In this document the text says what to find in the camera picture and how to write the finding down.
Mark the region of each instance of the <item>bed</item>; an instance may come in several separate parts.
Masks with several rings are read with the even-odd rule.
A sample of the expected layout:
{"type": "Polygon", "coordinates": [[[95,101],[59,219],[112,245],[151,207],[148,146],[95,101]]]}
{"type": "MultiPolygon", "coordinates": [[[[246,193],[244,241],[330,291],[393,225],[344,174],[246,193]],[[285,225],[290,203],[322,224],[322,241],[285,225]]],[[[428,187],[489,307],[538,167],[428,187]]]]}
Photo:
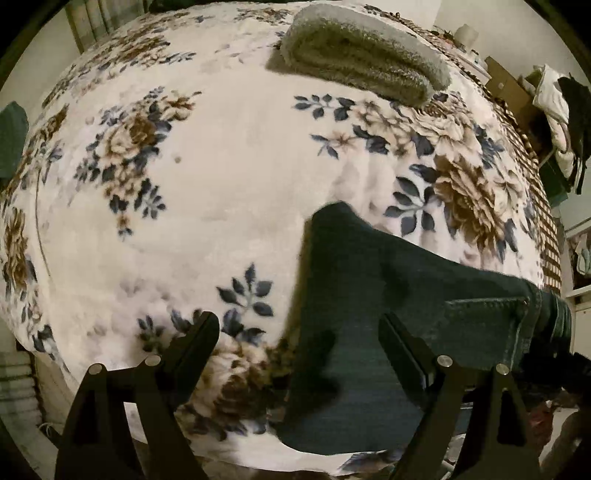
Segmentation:
{"type": "MultiPolygon", "coordinates": [[[[418,111],[265,68],[307,5],[224,3],[146,15],[81,56],[43,99],[1,196],[2,317],[75,391],[89,365],[140,363],[202,310],[220,341],[176,412],[196,455],[330,474],[395,452],[321,456],[272,433],[298,329],[306,220],[346,201],[442,257],[560,289],[537,158],[511,113],[446,58],[418,111]]],[[[142,439],[137,411],[128,409],[142,439]]]]}

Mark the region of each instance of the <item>gray towel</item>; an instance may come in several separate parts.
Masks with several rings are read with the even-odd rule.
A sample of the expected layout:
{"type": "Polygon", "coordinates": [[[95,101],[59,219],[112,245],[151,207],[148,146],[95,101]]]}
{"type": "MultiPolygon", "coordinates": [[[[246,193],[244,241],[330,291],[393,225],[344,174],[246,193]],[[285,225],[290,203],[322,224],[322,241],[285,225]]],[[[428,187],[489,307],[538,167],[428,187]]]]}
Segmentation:
{"type": "Polygon", "coordinates": [[[413,35],[348,8],[318,4],[294,17],[280,48],[293,71],[419,107],[451,83],[449,68],[413,35]]]}

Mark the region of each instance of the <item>dark denim jeans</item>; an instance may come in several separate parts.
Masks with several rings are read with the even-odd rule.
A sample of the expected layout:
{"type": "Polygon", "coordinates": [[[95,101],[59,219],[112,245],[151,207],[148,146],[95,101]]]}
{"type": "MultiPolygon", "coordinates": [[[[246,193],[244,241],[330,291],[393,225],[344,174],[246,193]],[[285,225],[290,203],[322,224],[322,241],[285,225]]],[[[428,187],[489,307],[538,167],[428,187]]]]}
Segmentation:
{"type": "Polygon", "coordinates": [[[347,204],[313,216],[310,249],[295,371],[277,426],[297,450],[377,451],[404,448],[412,438],[423,411],[405,395],[379,343],[385,312],[435,355],[464,367],[504,363],[523,377],[532,342],[569,349],[570,312],[553,294],[374,230],[347,204]]]}

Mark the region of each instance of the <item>blue leaf pattern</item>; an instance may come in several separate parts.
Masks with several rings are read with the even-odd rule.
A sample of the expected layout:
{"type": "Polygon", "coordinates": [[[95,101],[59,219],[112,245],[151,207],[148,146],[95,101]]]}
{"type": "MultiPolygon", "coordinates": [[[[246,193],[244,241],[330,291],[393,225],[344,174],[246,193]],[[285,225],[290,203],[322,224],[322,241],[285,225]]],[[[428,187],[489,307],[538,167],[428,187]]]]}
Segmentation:
{"type": "Polygon", "coordinates": [[[246,288],[241,280],[233,277],[232,288],[216,287],[218,295],[224,303],[237,305],[224,314],[222,331],[238,341],[258,346],[265,331],[258,327],[246,328],[242,319],[250,311],[261,317],[274,316],[273,309],[267,302],[256,300],[269,295],[273,282],[271,280],[257,281],[254,263],[250,264],[244,272],[244,282],[246,288]]]}
{"type": "Polygon", "coordinates": [[[152,220],[166,211],[160,187],[148,177],[148,165],[159,155],[157,145],[166,140],[173,123],[190,115],[194,106],[192,100],[200,94],[165,94],[164,87],[160,86],[126,108],[115,105],[103,111],[99,123],[103,131],[86,147],[87,156],[78,165],[74,179],[78,181],[80,190],[83,185],[94,183],[100,176],[101,186],[109,199],[109,208],[116,216],[118,233],[122,238],[133,234],[130,226],[131,210],[128,209],[130,204],[134,212],[141,212],[142,218],[152,220]],[[112,141],[118,137],[127,139],[125,152],[112,148],[112,141]]]}
{"type": "MultiPolygon", "coordinates": [[[[318,155],[326,153],[329,157],[340,159],[342,151],[348,148],[356,150],[359,148],[359,144],[365,144],[365,150],[371,154],[380,154],[384,156],[393,155],[395,159],[400,158],[402,155],[415,155],[419,163],[411,163],[408,166],[408,171],[417,176],[417,180],[412,179],[409,175],[397,176],[397,184],[400,189],[399,192],[392,192],[394,199],[394,205],[386,206],[382,211],[384,217],[388,219],[397,219],[400,222],[400,231],[403,236],[409,235],[414,232],[417,228],[418,219],[420,215],[420,228],[427,232],[440,232],[437,229],[436,216],[433,212],[441,208],[441,204],[447,202],[444,206],[444,217],[446,222],[447,230],[452,240],[456,239],[457,230],[460,228],[460,221],[456,219],[457,206],[452,207],[456,203],[456,200],[446,199],[446,195],[443,194],[445,185],[448,180],[447,174],[441,170],[437,163],[455,165],[455,168],[459,167],[464,172],[477,171],[479,168],[485,170],[496,169],[498,176],[496,184],[499,187],[493,188],[504,188],[507,195],[513,198],[514,195],[510,192],[510,189],[514,187],[514,184],[508,183],[503,180],[503,174],[500,167],[496,164],[497,159],[500,158],[500,153],[505,149],[503,146],[495,142],[486,129],[482,128],[472,118],[471,112],[467,109],[459,93],[457,92],[438,92],[433,96],[433,100],[424,109],[415,113],[410,112],[410,108],[396,101],[390,101],[389,108],[379,105],[373,100],[359,101],[355,99],[349,99],[344,97],[334,97],[327,93],[322,97],[320,95],[303,96],[297,95],[295,99],[296,109],[308,109],[312,106],[313,119],[319,124],[324,124],[327,121],[330,122],[330,118],[326,117],[324,111],[326,109],[333,110],[334,122],[336,124],[343,123],[349,125],[345,120],[351,119],[351,113],[354,113],[355,119],[362,121],[362,124],[351,123],[353,137],[345,132],[338,132],[333,127],[330,135],[327,134],[310,134],[310,138],[320,144],[318,155]],[[415,116],[420,116],[421,121],[417,122],[415,116]],[[445,118],[447,122],[452,122],[454,125],[450,129],[457,129],[458,126],[465,129],[463,138],[457,140],[456,137],[451,139],[447,136],[448,133],[444,132],[444,127],[440,124],[434,123],[434,126],[430,126],[430,122],[435,122],[434,119],[445,118]],[[387,132],[388,135],[382,135],[382,132],[387,132]],[[476,151],[476,155],[480,155],[482,160],[482,167],[474,167],[466,162],[466,160],[460,156],[459,160],[452,157],[442,155],[440,151],[445,153],[444,148],[449,148],[450,143],[452,144],[452,150],[454,150],[453,143],[456,142],[459,146],[466,148],[466,144],[472,135],[475,140],[471,142],[469,148],[474,148],[474,143],[477,142],[479,148],[482,150],[476,151]],[[447,139],[446,142],[439,144],[439,139],[447,139]],[[431,166],[432,162],[435,162],[435,168],[431,166]]],[[[470,174],[471,181],[478,183],[478,178],[482,177],[480,174],[470,174]]],[[[495,185],[492,180],[489,181],[489,185],[495,185]]],[[[467,192],[469,194],[474,191],[474,187],[462,188],[459,187],[457,192],[467,192]]],[[[468,205],[471,200],[467,199],[467,202],[460,202],[461,205],[468,205]]],[[[488,200],[489,204],[492,205],[493,200],[488,200]]],[[[371,208],[376,208],[375,204],[371,204],[371,208]]],[[[525,221],[521,222],[521,229],[526,232],[532,239],[535,239],[534,225],[531,215],[527,215],[527,208],[525,209],[525,221]]],[[[474,215],[478,213],[478,209],[471,209],[470,212],[466,211],[465,215],[474,215]]],[[[497,215],[495,212],[491,212],[489,215],[497,215]]],[[[512,251],[517,252],[517,239],[513,234],[513,226],[511,223],[507,226],[505,236],[506,242],[512,251]]],[[[489,248],[496,250],[494,243],[486,243],[481,236],[468,235],[464,236],[470,239],[470,242],[477,243],[479,250],[489,248]]]]}

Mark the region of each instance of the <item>white shelf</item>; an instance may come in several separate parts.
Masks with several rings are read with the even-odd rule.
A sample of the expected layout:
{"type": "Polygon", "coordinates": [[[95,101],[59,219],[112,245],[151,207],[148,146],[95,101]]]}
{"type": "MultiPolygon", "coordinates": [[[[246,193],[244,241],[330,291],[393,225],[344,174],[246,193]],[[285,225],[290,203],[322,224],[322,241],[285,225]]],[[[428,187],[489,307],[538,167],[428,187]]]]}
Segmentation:
{"type": "Polygon", "coordinates": [[[585,230],[589,230],[590,228],[591,228],[591,219],[587,219],[584,222],[581,222],[580,224],[566,230],[564,232],[564,234],[566,235],[566,238],[572,238],[575,235],[583,233],[585,230]]]}
{"type": "Polygon", "coordinates": [[[591,285],[587,285],[586,287],[577,288],[576,290],[566,293],[565,295],[563,295],[563,297],[565,299],[570,299],[572,297],[578,297],[580,295],[584,295],[589,292],[591,292],[591,285]]]}

